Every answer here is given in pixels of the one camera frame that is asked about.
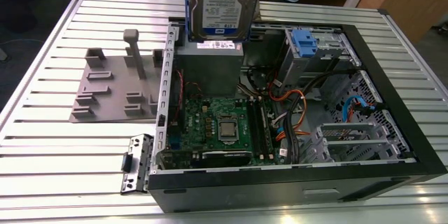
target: white sticker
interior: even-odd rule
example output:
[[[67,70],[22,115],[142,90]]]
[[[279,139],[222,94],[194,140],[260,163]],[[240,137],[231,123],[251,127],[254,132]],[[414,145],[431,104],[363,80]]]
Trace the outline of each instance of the white sticker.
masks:
[[[239,0],[204,0],[203,28],[232,28],[240,24],[242,3]],[[223,34],[215,29],[211,33]]]
[[[280,153],[279,153],[280,156],[288,156],[288,150],[287,149],[280,149]]]
[[[230,40],[207,40],[204,43],[198,43],[199,49],[235,49],[235,43]]]
[[[282,86],[282,82],[278,80],[278,79],[274,79],[274,84],[280,88],[280,86]]]

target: blue label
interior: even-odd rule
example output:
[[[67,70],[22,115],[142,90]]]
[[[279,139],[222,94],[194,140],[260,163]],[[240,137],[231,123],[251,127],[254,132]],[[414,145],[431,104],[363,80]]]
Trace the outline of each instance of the blue label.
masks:
[[[236,28],[204,28],[207,34],[226,35],[236,32]]]

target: motherboard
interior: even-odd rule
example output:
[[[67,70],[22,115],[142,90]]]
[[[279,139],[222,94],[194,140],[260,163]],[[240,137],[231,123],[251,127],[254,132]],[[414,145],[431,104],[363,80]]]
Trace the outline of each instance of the motherboard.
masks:
[[[166,169],[279,164],[270,130],[270,101],[191,98],[183,111],[183,125],[170,127]]]

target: blue plastic clip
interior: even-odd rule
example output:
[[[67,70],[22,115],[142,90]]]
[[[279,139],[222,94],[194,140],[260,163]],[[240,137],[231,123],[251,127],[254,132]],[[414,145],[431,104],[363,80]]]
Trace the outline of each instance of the blue plastic clip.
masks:
[[[299,56],[302,58],[311,58],[315,56],[318,51],[316,39],[307,30],[292,30],[292,42],[299,49]]]

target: slotted metal surface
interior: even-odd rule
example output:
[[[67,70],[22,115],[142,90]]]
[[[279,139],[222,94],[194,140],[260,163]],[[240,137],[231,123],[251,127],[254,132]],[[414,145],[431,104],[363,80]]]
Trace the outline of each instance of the slotted metal surface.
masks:
[[[262,2],[263,20],[358,26],[402,98],[448,164],[447,91],[394,21],[376,10]],[[130,137],[147,123],[71,124],[86,49],[126,53],[122,33],[139,29],[139,47],[164,47],[167,17],[184,0],[72,0],[0,115],[0,220],[110,223],[123,216],[162,223],[440,223],[448,218],[448,176],[404,186],[366,202],[164,215],[151,196],[119,195]],[[127,223],[147,223],[132,219]]]

